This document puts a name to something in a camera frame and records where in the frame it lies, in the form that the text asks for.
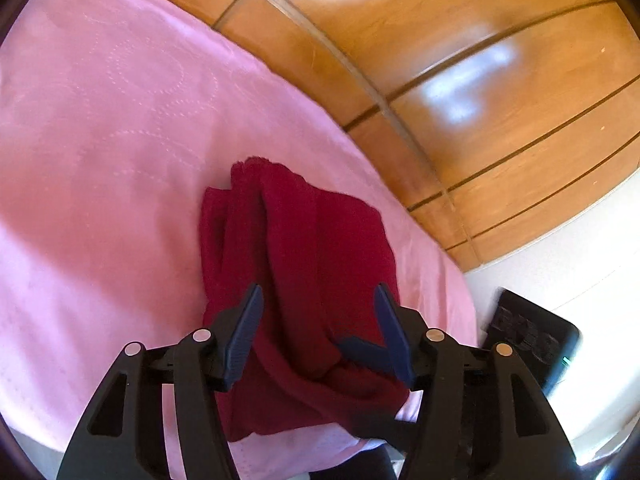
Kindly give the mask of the dark red garment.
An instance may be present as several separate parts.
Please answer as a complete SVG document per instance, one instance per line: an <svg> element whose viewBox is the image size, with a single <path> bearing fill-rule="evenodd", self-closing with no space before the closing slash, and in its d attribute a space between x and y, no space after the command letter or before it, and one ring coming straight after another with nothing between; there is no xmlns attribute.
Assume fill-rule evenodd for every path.
<svg viewBox="0 0 640 480"><path fill-rule="evenodd" d="M340 348L349 337L383 340L374 292L396 290L397 278L380 213L259 157L234 164L230 177L230 188L203 197L205 319L236 306L251 284L262 288L264 312L241 379L218 400L227 438L395 415L408 389Z"/></svg>

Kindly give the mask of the wooden wardrobe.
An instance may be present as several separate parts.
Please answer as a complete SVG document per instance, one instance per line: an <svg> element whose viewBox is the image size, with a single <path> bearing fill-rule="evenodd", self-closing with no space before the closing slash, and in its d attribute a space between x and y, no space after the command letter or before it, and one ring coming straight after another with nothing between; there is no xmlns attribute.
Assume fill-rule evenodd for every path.
<svg viewBox="0 0 640 480"><path fill-rule="evenodd" d="M639 168L623 0L169 0L321 104L473 270Z"/></svg>

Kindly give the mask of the pink bed sheet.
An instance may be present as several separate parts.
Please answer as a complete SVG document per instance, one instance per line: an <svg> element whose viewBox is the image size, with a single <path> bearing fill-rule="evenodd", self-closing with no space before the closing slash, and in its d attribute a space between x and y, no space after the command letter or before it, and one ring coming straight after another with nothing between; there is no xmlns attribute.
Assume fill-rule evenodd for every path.
<svg viewBox="0 0 640 480"><path fill-rule="evenodd" d="M29 0L1 47L1 413L64 451L120 349L205 296L206 188L262 156L382 216L403 304L476 344L456 264L320 106L166 0Z"/></svg>

